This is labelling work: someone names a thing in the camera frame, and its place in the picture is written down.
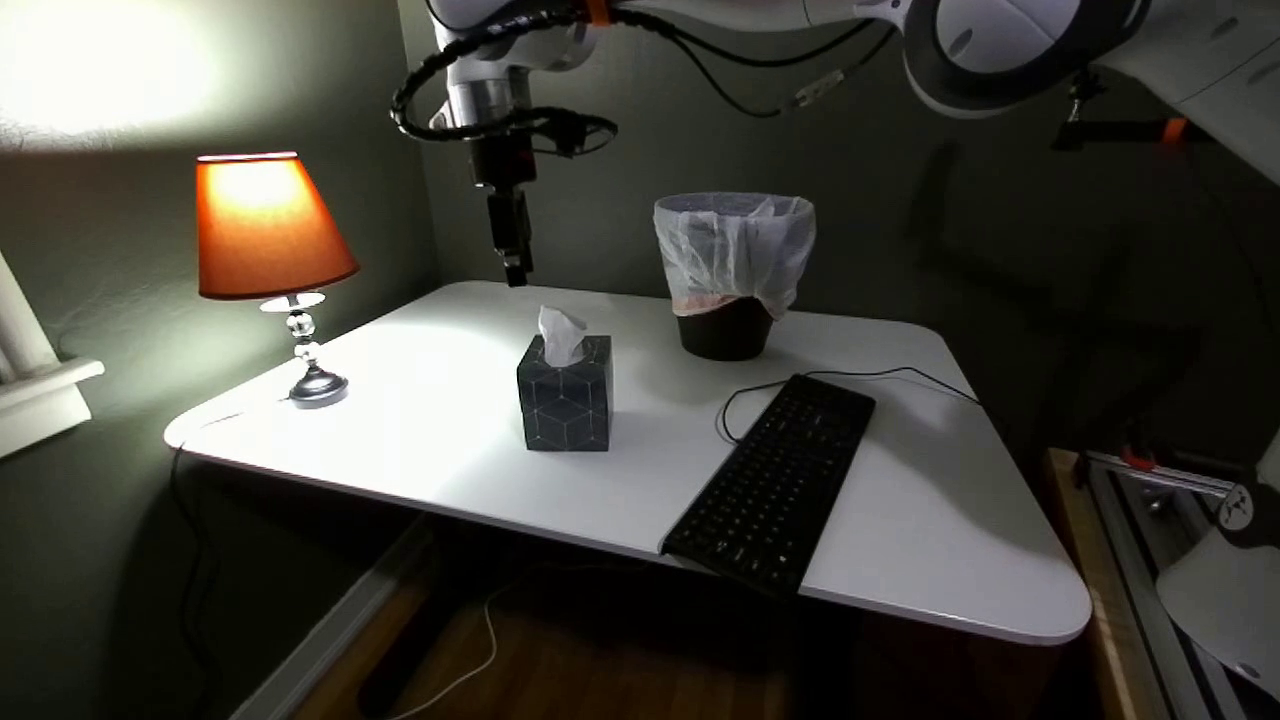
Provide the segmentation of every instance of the black keyboard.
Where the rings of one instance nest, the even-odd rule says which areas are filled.
[[[664,538],[664,552],[775,602],[798,597],[874,411],[874,397],[794,375]]]

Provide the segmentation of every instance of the white table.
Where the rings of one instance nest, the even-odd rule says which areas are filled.
[[[612,336],[612,447],[528,451],[515,359],[535,308]],[[794,314],[745,365],[682,350],[667,300],[450,283],[326,350],[351,382],[329,407],[285,400],[280,365],[167,425],[179,451],[441,516],[664,561],[662,539],[728,455],[721,404],[790,372],[911,365],[969,387],[915,326]],[[804,597],[1011,646],[1068,646],[1090,594],[981,404],[920,375],[837,382],[876,397]],[[771,394],[731,404],[745,432]]]

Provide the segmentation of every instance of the plastic bag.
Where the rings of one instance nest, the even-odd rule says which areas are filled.
[[[769,315],[798,304],[812,253],[812,203],[766,192],[689,192],[652,209],[678,315],[757,298]]]

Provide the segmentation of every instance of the floor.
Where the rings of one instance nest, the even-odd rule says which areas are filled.
[[[444,538],[454,563],[374,651],[350,709],[305,715],[1095,715],[1076,646],[1029,651],[504,531]]]

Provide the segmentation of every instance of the black tissue box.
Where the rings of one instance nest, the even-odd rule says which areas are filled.
[[[583,359],[545,365],[535,336],[515,369],[525,445],[535,451],[607,451],[607,336],[583,336]]]

